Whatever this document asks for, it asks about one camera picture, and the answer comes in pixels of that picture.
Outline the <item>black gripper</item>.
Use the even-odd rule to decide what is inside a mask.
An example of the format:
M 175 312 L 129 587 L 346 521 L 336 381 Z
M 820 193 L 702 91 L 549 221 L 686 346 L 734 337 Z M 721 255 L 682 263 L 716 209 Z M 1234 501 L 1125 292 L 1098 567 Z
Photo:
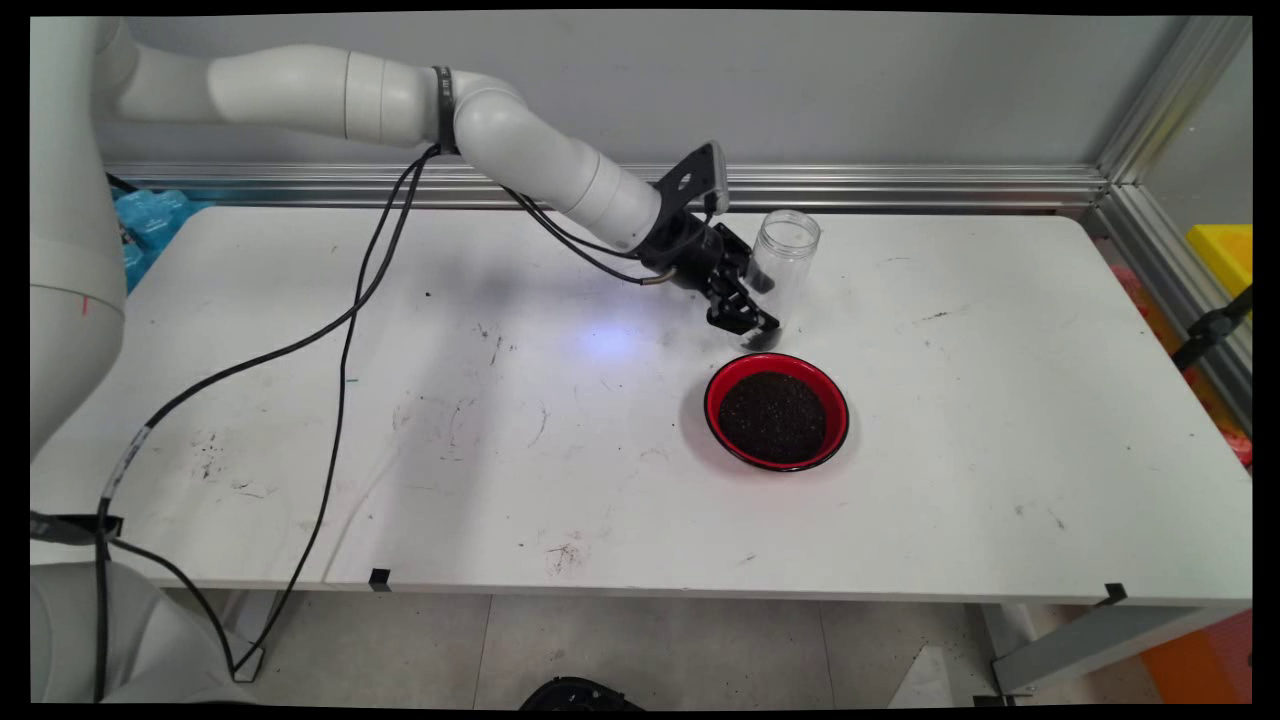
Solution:
M 774 279 L 724 223 L 678 211 L 637 246 L 637 260 L 659 275 L 669 273 L 669 282 L 682 290 L 707 293 L 707 323 L 716 328 L 736 336 L 781 328 L 750 295 L 772 293 Z

